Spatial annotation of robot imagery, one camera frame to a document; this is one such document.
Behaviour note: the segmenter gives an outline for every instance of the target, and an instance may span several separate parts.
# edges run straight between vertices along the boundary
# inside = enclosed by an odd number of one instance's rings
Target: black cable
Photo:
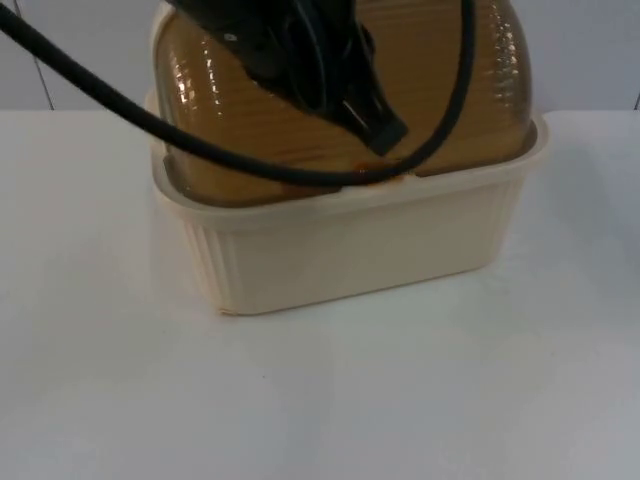
[[[458,74],[447,110],[433,135],[413,154],[395,165],[367,172],[323,172],[274,165],[229,152],[205,142],[147,112],[78,64],[40,32],[0,4],[0,30],[47,64],[89,97],[124,120],[174,147],[217,165],[256,177],[308,187],[345,187],[389,180],[410,172],[433,155],[458,123],[471,84],[475,55],[475,2],[461,0],[462,38]]]

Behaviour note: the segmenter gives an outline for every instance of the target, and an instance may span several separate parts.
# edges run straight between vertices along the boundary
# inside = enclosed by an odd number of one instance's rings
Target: plastic tub
[[[527,173],[547,156],[534,117],[531,148],[486,167],[279,204],[230,209],[180,194],[153,152],[160,202],[181,221],[203,293],[223,313],[282,310],[480,268],[497,255]]]

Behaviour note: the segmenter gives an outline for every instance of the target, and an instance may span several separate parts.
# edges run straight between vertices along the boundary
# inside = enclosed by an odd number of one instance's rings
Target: white wall
[[[148,32],[158,0],[19,1],[27,20],[142,101],[151,84]],[[529,39],[538,108],[633,108],[640,92],[640,0],[512,1]],[[26,68],[26,57],[6,40],[0,40],[0,48],[10,64],[21,61]],[[13,80],[7,80],[5,71],[3,67],[0,73],[3,84],[23,87],[16,83],[21,74],[10,73]],[[96,108],[48,69],[45,80],[56,108]],[[14,107],[29,107],[19,90],[5,97]],[[9,103],[3,105],[0,99],[0,108]]]
[[[640,0],[512,0],[543,110],[627,109],[640,91]]]
[[[33,58],[1,34],[0,62],[0,109],[49,108]]]

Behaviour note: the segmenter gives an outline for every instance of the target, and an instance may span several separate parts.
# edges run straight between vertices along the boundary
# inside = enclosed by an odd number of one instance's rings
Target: ribbed plastic
[[[282,310],[482,267],[498,253],[527,173],[547,156],[535,117],[515,160],[297,201],[228,209],[170,181],[155,144],[161,203],[181,219],[205,296],[233,315]]]
[[[428,176],[508,161],[531,125],[526,42],[508,0],[476,0],[476,61],[455,131],[417,169]],[[386,97],[409,135],[386,159],[345,130],[306,115],[250,81],[241,65],[189,19],[166,7],[152,46],[162,116],[228,150],[324,171],[377,168],[405,158],[433,132],[453,88],[460,49],[458,0],[358,0],[373,35]],[[294,188],[173,151],[169,176],[190,198],[243,207],[331,193]]]

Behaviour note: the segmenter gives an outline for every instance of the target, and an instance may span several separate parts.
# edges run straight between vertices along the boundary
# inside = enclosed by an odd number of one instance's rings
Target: transparent brown lid
[[[531,72],[508,0],[476,0],[476,61],[458,126],[421,176],[498,163],[522,152],[529,131]],[[174,14],[157,38],[161,114],[226,149],[273,163],[349,171],[398,161],[440,121],[457,73],[460,6],[452,0],[360,0],[359,20],[375,39],[375,66],[409,135],[386,159],[345,130],[301,113],[249,80],[241,65],[189,19]],[[262,180],[173,149],[167,165],[185,195],[240,207],[328,193]]]

